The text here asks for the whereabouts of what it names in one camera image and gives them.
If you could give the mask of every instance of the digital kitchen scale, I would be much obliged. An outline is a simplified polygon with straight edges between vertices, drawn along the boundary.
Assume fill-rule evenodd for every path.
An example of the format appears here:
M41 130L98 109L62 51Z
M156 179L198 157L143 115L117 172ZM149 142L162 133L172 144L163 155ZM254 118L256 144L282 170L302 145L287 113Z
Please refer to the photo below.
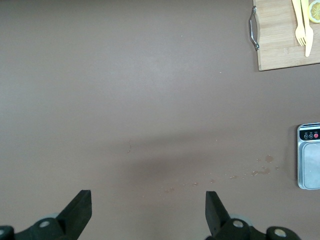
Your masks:
M297 177L302 189L320 189L320 122L297 129Z

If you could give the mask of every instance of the lemon slice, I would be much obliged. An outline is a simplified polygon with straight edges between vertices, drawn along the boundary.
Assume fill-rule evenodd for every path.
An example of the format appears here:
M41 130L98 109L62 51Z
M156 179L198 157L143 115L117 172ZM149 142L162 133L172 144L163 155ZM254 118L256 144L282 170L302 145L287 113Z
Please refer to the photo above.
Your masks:
M309 19L316 24L320 23L320 0L315 0L309 5Z

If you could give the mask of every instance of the wooden cutting board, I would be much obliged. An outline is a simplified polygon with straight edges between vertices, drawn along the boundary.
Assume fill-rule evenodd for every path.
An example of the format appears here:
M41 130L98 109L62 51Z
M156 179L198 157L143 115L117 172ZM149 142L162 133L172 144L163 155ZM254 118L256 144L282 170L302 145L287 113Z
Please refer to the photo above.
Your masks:
M295 36L297 19L292 1L253 0L253 5L260 71L320 63L320 23L310 21L313 44L310 56L305 57L305 47L299 45Z

